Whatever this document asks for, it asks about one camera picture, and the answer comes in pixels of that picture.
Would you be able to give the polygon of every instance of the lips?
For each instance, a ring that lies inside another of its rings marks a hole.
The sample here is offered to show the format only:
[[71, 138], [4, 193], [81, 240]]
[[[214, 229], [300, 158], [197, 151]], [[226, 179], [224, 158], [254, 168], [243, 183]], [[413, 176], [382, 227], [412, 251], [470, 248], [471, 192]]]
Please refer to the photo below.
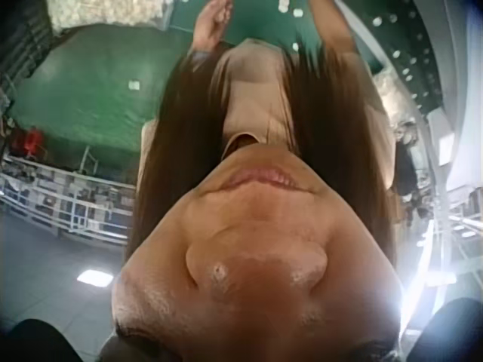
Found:
[[300, 190], [295, 180], [275, 167], [257, 167], [240, 170], [233, 174], [221, 187], [222, 190], [235, 189], [251, 182], [270, 184], [281, 189]]

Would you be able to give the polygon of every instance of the hand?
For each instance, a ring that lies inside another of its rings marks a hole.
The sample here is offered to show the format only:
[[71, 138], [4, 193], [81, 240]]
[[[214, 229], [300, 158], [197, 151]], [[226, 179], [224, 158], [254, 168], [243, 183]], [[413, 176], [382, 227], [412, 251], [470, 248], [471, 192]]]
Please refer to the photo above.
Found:
[[232, 0], [210, 0], [198, 15], [192, 50], [212, 52], [220, 43], [232, 16]]

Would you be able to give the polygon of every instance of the red object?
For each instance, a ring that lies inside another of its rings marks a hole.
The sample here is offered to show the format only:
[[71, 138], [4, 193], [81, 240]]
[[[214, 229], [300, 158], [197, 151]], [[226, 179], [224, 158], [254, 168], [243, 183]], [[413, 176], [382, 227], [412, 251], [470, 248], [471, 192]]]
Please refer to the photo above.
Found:
[[35, 156], [38, 150], [42, 147], [42, 142], [44, 141], [43, 133], [37, 128], [32, 128], [29, 130], [25, 137], [24, 149], [28, 156]]

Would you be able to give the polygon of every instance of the person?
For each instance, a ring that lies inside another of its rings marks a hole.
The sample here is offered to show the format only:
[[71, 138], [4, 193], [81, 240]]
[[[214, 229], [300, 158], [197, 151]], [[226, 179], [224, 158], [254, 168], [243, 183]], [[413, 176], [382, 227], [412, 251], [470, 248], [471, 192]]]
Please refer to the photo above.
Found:
[[143, 129], [127, 260], [101, 360], [392, 360], [395, 143], [332, 0], [324, 47], [220, 44], [211, 0]]

